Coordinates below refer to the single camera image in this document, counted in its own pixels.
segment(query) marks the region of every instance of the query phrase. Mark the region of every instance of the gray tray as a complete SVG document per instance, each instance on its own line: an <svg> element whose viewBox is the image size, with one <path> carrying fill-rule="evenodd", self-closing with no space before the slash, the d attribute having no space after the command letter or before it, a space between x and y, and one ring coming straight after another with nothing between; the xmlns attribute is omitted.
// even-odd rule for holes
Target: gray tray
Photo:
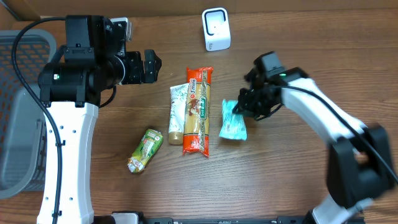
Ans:
<svg viewBox="0 0 398 224"><path fill-rule="evenodd" d="M22 190L43 190L45 181L45 117L11 64L18 33L0 31L0 199ZM36 95L37 77L56 48L54 37L44 30L28 31L19 43L18 66Z"/></svg>

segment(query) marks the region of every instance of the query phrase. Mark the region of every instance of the beige cap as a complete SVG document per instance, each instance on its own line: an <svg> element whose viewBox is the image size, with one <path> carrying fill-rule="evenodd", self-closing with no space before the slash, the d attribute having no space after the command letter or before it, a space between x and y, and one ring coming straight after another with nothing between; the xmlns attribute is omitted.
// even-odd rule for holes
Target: beige cap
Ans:
<svg viewBox="0 0 398 224"><path fill-rule="evenodd" d="M172 131L169 133L169 143L170 144L182 144L183 134L177 131Z"/></svg>

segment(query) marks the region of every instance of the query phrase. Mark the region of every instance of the wooden table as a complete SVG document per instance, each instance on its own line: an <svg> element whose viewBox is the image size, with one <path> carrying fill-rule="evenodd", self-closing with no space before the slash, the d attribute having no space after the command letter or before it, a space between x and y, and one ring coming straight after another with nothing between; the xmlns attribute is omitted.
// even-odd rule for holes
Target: wooden table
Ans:
<svg viewBox="0 0 398 224"><path fill-rule="evenodd" d="M232 45L206 52L200 16L137 17L128 50L154 49L163 67L155 84L118 87L100 109L93 138L91 199L96 215L139 210L147 217L265 218L304 215L327 195L326 148L296 114L282 108L261 122L246 119L247 141L220 139L221 101L247 86L243 75L260 54L277 51L289 68L301 67L337 105L390 134L398 161L398 9L278 12L230 15ZM21 29L26 22L17 22ZM62 22L39 26L65 43ZM214 66L210 158L182 156L168 144L170 86L185 83L185 68ZM103 100L110 95L104 92ZM141 175L127 158L145 130L165 141ZM42 192L0 203L0 222L33 223ZM365 212L369 223L395 223L398 191Z"/></svg>

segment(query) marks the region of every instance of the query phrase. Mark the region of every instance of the green snack package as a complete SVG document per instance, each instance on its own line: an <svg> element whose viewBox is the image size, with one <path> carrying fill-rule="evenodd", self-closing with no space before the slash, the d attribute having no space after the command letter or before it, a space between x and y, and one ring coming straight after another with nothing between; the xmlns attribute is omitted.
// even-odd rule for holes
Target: green snack package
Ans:
<svg viewBox="0 0 398 224"><path fill-rule="evenodd" d="M132 173L144 171L149 159L157 152L163 142L160 132L148 129L137 149L132 153L127 166Z"/></svg>

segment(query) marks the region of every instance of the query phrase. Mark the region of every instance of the noodle package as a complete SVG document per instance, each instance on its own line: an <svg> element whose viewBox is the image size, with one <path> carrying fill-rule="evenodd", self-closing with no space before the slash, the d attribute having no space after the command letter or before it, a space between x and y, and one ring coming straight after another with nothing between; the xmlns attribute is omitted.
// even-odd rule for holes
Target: noodle package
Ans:
<svg viewBox="0 0 398 224"><path fill-rule="evenodd" d="M209 157L210 85L213 67L187 68L189 83L185 107L183 154L201 152Z"/></svg>

